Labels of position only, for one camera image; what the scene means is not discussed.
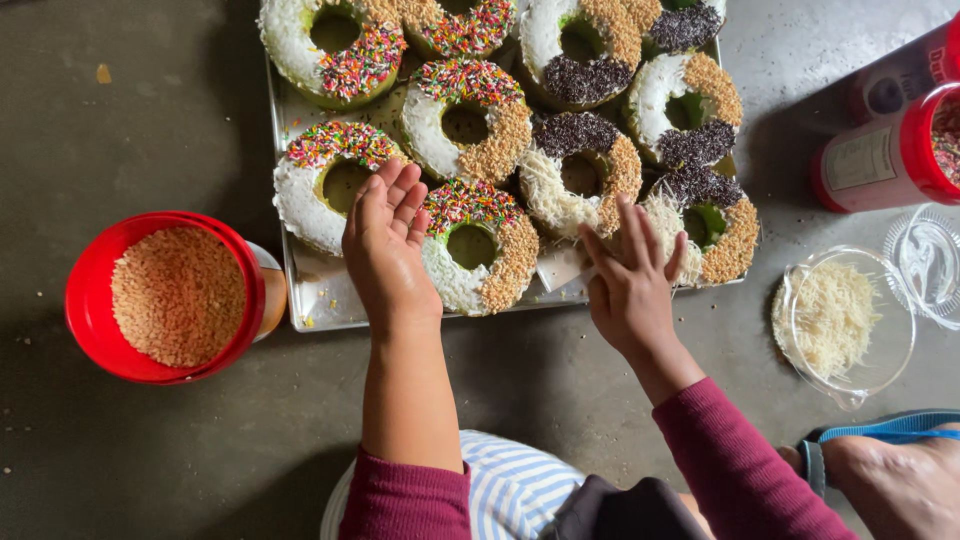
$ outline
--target maroon sleeve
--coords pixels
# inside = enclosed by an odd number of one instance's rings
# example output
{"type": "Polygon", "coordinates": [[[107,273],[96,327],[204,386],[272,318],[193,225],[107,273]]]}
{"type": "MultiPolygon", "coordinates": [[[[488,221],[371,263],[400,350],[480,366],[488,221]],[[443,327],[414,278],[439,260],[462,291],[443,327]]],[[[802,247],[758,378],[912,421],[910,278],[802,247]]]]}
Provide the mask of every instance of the maroon sleeve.
{"type": "Polygon", "coordinates": [[[470,538],[470,469],[400,465],[362,448],[350,482],[340,538],[470,538]]]}
{"type": "Polygon", "coordinates": [[[711,379],[653,412],[720,540],[856,538],[711,379]]]}

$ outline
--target concrete floor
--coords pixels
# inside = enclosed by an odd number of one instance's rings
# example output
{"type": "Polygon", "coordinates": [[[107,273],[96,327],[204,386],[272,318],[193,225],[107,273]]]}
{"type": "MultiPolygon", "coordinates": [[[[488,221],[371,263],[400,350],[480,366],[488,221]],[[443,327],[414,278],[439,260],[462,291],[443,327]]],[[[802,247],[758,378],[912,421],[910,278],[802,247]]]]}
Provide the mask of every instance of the concrete floor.
{"type": "MultiPolygon", "coordinates": [[[[316,537],[359,439],[365,331],[286,326],[223,374],[161,388],[101,371],[63,324],[72,263],[132,214],[203,212],[279,255],[257,6],[0,0],[0,466],[12,469],[0,478],[2,539],[316,537]],[[97,84],[100,63],[112,84],[97,84]]],[[[791,105],[958,9],[730,2],[724,60],[747,112],[736,158],[765,241],[745,283],[679,295],[675,309],[684,343],[773,444],[826,423],[960,406],[960,335],[927,320],[900,379],[856,414],[777,362],[767,323],[784,265],[838,243],[878,248],[896,214],[818,207],[804,178],[823,136],[791,105]]],[[[960,227],[960,211],[940,210],[960,227]]],[[[444,344],[463,428],[621,485],[651,475],[685,488],[585,308],[449,320],[444,344]]],[[[842,496],[829,501],[865,533],[842,496]]]]}

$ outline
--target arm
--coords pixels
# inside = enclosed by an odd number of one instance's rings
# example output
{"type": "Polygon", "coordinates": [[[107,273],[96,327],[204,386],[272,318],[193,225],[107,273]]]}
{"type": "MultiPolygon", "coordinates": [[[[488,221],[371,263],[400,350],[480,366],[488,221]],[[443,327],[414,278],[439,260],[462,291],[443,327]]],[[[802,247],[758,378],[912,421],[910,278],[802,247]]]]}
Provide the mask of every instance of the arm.
{"type": "Polygon", "coordinates": [[[590,282],[591,316],[634,368],[654,418],[701,512],[717,538],[855,538],[760,433],[706,379],[673,330],[670,283],[686,235],[673,257],[642,207],[617,201],[624,260],[581,228],[598,275],[590,282]]]}
{"type": "Polygon", "coordinates": [[[443,306],[420,262],[426,191],[416,165],[390,160],[347,218],[344,257],[370,317],[371,358],[342,537],[469,538],[469,471],[440,340],[443,306]]]}

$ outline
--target flip-flop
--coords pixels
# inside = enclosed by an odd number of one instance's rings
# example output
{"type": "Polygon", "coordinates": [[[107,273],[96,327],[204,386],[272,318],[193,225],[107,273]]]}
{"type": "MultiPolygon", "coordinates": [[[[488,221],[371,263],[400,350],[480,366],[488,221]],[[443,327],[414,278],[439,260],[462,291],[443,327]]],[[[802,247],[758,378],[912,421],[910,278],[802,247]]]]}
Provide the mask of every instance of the flip-flop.
{"type": "Polygon", "coordinates": [[[881,416],[863,424],[817,428],[797,445],[803,463],[802,475],[821,498],[827,491],[827,472],[820,445],[835,437],[859,435],[890,444],[907,444],[926,437],[944,437],[960,441],[960,430],[934,430],[937,426],[960,422],[960,409],[925,408],[881,416]]]}

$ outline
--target chocolate sprinkles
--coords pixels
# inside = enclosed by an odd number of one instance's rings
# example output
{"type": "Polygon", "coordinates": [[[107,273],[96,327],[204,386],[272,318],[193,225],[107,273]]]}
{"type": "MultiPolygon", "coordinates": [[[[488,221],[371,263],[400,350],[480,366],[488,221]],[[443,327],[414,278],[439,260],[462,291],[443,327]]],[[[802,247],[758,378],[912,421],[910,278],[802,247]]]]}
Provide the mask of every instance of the chocolate sprinkles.
{"type": "Polygon", "coordinates": [[[609,120],[593,112],[563,112],[534,130],[534,141],[549,158],[562,160],[581,150],[609,152],[620,135],[609,120]]]}
{"type": "Polygon", "coordinates": [[[596,103],[626,88],[633,76],[634,70],[623,61],[592,60],[583,65],[557,55],[543,69],[543,86],[565,103],[596,103]]]}
{"type": "Polygon", "coordinates": [[[722,120],[710,120],[688,132],[670,130],[657,141],[660,162],[671,168],[716,163],[730,152],[734,140],[733,126],[722,120]]]}
{"type": "Polygon", "coordinates": [[[700,1],[676,12],[663,10],[654,21],[650,36],[663,52],[675,53],[704,45],[720,32],[721,26],[720,13],[700,1]]]}
{"type": "Polygon", "coordinates": [[[664,175],[660,189],[665,189],[681,207],[713,203],[728,209],[743,198],[743,189],[733,179],[704,166],[686,166],[664,175]]]}

